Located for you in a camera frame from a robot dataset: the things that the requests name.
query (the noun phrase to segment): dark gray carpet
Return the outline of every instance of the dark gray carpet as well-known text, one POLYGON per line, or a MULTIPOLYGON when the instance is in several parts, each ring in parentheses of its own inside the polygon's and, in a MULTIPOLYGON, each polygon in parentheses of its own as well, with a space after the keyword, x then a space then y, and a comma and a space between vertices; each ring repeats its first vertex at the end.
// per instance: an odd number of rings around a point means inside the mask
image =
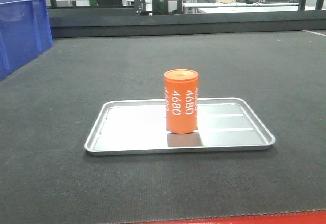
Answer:
POLYGON ((0 81, 1 223, 139 222, 326 209, 326 37, 306 32, 80 38, 0 81), (199 97, 248 102, 265 151, 94 157, 102 105, 163 98, 162 75, 200 74, 199 97))

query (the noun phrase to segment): blue crate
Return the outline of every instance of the blue crate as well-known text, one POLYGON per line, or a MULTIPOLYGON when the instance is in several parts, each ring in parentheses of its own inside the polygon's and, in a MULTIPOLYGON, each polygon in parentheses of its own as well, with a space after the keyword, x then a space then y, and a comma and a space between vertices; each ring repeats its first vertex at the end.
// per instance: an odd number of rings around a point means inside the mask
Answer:
POLYGON ((45 0, 0 0, 0 80, 51 47, 45 0))

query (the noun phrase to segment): silver tray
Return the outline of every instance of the silver tray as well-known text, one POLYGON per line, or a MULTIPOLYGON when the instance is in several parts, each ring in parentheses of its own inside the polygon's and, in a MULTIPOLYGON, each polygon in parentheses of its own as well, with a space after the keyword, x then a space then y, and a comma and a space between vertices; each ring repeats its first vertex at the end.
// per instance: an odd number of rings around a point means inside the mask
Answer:
POLYGON ((164 100, 106 103, 86 142, 93 155, 261 150, 274 136, 239 98, 198 99, 198 130, 172 134, 165 126, 164 100))

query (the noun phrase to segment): red strip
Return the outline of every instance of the red strip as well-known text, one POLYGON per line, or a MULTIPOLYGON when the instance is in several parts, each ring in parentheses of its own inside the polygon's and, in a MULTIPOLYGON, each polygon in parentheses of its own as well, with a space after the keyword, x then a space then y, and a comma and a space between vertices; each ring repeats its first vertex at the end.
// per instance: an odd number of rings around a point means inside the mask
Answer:
POLYGON ((163 221, 151 222, 150 224, 326 224, 326 211, 163 221))

